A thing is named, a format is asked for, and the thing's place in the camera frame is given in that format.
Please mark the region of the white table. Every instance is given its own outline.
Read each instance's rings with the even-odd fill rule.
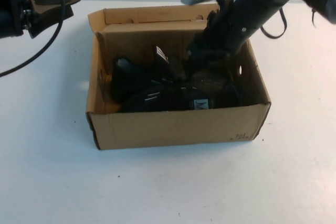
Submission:
[[[56,42],[0,79],[0,223],[336,223],[336,27],[285,8],[252,45],[272,98],[253,142],[98,151],[85,118],[92,32],[73,7]],[[282,29],[279,15],[266,25]],[[0,71],[52,35],[0,40]]]

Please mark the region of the black cable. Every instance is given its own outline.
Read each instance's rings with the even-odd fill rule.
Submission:
[[[281,37],[285,34],[285,32],[286,32],[286,30],[287,30],[287,20],[286,20],[285,14],[283,13],[284,10],[281,8],[279,11],[280,11],[280,15],[281,15],[282,22],[283,22],[284,27],[285,27],[285,28],[284,28],[284,31],[283,31],[282,34],[280,34],[279,36],[273,36],[273,35],[269,34],[269,33],[264,29],[263,26],[261,26],[260,30],[262,31],[262,33],[263,33],[267,38],[270,38],[270,39],[278,39],[278,38],[281,38]]]
[[[64,0],[61,0],[61,16],[60,16],[60,20],[59,20],[59,23],[58,23],[58,26],[53,34],[53,36],[51,37],[51,39],[48,41],[48,43],[46,43],[46,45],[38,52],[36,53],[34,56],[32,56],[30,59],[28,59],[27,61],[23,62],[22,64],[18,65],[17,67],[15,68],[12,68],[12,69],[9,69],[5,72],[2,72],[0,73],[0,78],[3,77],[3,76],[6,76],[10,73],[13,73],[25,66],[27,66],[28,64],[32,63],[34,60],[36,60],[39,56],[41,56],[41,54],[43,54],[50,46],[51,44],[55,41],[56,37],[58,36],[59,34],[59,31],[61,30],[62,28],[62,24],[63,24],[63,20],[64,20],[64,17],[65,17],[65,1]]]
[[[313,22],[313,25],[314,25],[314,27],[316,28],[316,25],[315,25],[315,13],[316,13],[316,10],[315,9],[312,9],[311,10],[312,12],[313,12],[313,15],[312,15],[312,17],[311,17],[311,21]]]

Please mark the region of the open cardboard box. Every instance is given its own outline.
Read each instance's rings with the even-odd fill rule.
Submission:
[[[111,99],[112,61],[117,54],[139,62],[143,46],[155,44],[166,55],[187,58],[186,47],[215,9],[215,4],[142,7],[89,15],[94,37],[87,119],[98,149],[246,141],[258,135],[271,101],[249,41],[230,62],[223,62],[234,70],[245,93],[242,107],[123,114],[116,113],[119,105]]]

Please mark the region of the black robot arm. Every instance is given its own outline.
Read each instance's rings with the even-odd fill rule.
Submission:
[[[195,4],[207,0],[181,0]],[[189,46],[190,65],[200,68],[209,61],[234,55],[241,45],[290,0],[225,0],[208,17],[207,28]],[[336,24],[336,0],[304,0]]]
[[[73,15],[71,5],[80,0],[65,0],[67,19]],[[61,0],[0,0],[0,38],[15,37],[28,30],[35,38],[61,17]]]

